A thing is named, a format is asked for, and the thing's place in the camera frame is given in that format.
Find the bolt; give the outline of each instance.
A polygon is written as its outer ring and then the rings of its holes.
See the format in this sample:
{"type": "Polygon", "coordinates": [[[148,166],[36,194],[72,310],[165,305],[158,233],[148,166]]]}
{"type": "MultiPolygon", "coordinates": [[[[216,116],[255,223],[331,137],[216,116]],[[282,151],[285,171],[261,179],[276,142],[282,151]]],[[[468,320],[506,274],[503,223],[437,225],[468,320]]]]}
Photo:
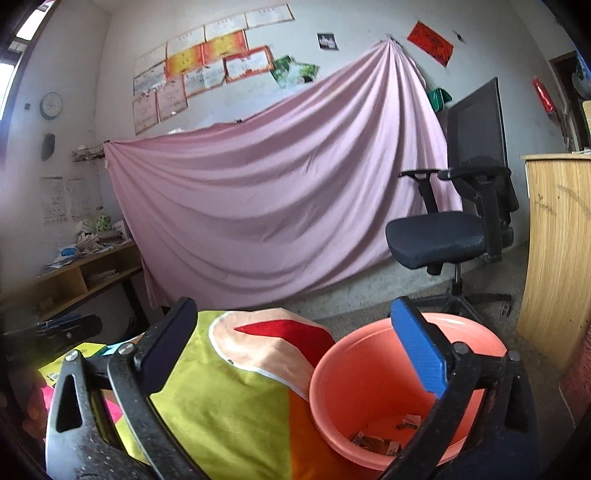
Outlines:
{"type": "Polygon", "coordinates": [[[78,350],[72,350],[70,353],[66,355],[66,360],[68,362],[73,362],[78,358],[78,350]]]}
{"type": "Polygon", "coordinates": [[[458,355],[466,355],[470,348],[464,342],[456,342],[453,344],[453,351],[458,355]]]}
{"type": "Polygon", "coordinates": [[[135,345],[133,343],[124,343],[123,345],[121,345],[117,351],[121,354],[121,355],[129,355],[130,353],[132,353],[135,349],[135,345]]]}
{"type": "Polygon", "coordinates": [[[521,355],[519,354],[519,352],[511,350],[509,352],[509,360],[511,360],[512,362],[519,362],[521,360],[521,355]]]}

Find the blue pad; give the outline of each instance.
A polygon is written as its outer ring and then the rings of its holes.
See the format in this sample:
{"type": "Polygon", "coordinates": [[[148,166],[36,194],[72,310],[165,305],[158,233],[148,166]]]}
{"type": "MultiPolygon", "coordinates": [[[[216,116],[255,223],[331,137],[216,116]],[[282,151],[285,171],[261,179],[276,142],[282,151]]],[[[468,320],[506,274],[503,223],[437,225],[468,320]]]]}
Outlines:
{"type": "Polygon", "coordinates": [[[447,361],[423,328],[424,318],[417,318],[401,299],[392,302],[392,327],[402,342],[425,390],[441,398],[447,389],[447,361]]]}

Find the wall clock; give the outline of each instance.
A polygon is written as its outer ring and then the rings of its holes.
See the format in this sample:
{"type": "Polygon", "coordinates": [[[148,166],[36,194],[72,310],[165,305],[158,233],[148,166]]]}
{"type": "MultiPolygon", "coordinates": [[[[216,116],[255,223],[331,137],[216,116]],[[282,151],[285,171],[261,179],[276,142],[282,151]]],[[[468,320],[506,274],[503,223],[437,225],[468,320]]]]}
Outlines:
{"type": "Polygon", "coordinates": [[[57,118],[64,107],[64,102],[56,92],[50,92],[41,100],[41,116],[45,120],[57,118]]]}

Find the chair seat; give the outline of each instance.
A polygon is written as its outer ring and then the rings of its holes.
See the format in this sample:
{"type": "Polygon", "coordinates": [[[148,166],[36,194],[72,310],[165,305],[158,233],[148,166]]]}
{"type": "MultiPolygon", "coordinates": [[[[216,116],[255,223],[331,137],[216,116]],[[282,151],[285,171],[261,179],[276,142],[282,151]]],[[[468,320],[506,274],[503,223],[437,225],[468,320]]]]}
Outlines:
{"type": "Polygon", "coordinates": [[[486,251],[482,219],[465,212],[393,220],[386,226],[386,239],[392,256],[411,270],[465,262],[486,251]]]}

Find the office chair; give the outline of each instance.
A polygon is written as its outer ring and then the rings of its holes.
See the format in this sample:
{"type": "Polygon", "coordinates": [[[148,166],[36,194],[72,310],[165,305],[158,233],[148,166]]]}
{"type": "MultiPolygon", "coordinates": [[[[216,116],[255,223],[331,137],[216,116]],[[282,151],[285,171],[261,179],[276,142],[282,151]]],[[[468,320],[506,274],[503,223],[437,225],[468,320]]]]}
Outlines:
{"type": "Polygon", "coordinates": [[[417,182],[426,215],[393,220],[386,226],[392,256],[412,270],[427,267],[441,274],[444,263],[455,266],[446,294],[414,299],[415,306],[440,307],[445,313],[463,314],[485,324],[473,305],[501,301],[502,313],[511,313],[509,294],[464,293],[461,263],[481,257],[487,263],[502,260],[502,249],[513,243],[511,212],[519,203],[507,167],[505,132],[498,79],[461,100],[449,110],[447,170],[403,171],[399,177],[417,182]],[[439,212],[431,176],[453,182],[460,196],[476,205],[478,215],[439,212]]]}

